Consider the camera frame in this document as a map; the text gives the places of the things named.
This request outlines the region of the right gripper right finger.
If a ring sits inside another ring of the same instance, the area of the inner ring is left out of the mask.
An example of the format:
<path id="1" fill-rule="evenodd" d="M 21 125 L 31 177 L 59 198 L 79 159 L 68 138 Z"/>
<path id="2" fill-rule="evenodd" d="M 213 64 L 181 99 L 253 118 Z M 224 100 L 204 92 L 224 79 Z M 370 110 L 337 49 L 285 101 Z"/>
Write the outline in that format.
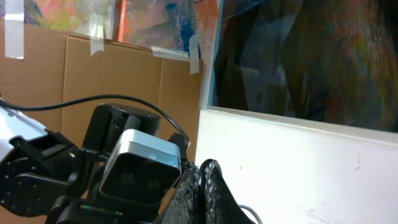
<path id="1" fill-rule="evenodd" d="M 203 163 L 203 222 L 206 224 L 252 224 L 240 209 L 214 159 Z"/>

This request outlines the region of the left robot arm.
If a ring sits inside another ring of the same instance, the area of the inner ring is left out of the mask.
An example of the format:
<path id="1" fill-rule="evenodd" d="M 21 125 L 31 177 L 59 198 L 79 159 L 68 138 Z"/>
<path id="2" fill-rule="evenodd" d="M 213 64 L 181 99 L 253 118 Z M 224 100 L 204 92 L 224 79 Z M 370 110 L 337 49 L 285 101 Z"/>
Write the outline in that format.
<path id="1" fill-rule="evenodd" d="M 47 223 L 152 223 L 187 161 L 190 138 L 177 126 L 158 137 L 169 116 L 103 103 L 81 146 L 27 117 L 28 108 L 1 102 L 1 206 Z"/>

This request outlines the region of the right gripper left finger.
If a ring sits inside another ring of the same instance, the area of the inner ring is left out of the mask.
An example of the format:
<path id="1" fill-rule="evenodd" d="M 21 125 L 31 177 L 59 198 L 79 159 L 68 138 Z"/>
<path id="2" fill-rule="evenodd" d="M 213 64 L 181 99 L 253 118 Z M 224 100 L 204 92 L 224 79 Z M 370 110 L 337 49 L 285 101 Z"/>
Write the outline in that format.
<path id="1" fill-rule="evenodd" d="M 154 224 L 198 223 L 198 167 L 192 162 L 186 162 L 182 167 L 185 170 L 177 188 Z"/>

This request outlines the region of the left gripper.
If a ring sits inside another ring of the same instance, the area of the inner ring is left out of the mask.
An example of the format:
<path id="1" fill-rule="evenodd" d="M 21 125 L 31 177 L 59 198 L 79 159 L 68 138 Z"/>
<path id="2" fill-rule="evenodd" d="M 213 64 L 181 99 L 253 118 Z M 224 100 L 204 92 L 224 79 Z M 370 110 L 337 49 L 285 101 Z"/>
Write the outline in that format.
<path id="1" fill-rule="evenodd" d="M 179 147 L 182 175 L 182 165 L 187 161 L 186 139 L 181 134 L 173 133 L 171 137 L 165 141 L 174 143 Z M 122 199 L 107 197 L 100 192 L 99 187 L 103 178 L 106 162 L 105 165 L 95 173 L 87 198 L 62 195 L 55 201 L 45 222 L 152 223 L 157 218 L 159 208 L 168 191 L 177 185 L 181 177 L 180 175 L 174 185 L 165 193 L 163 199 L 157 204 L 144 205 L 136 202 L 128 202 Z"/>

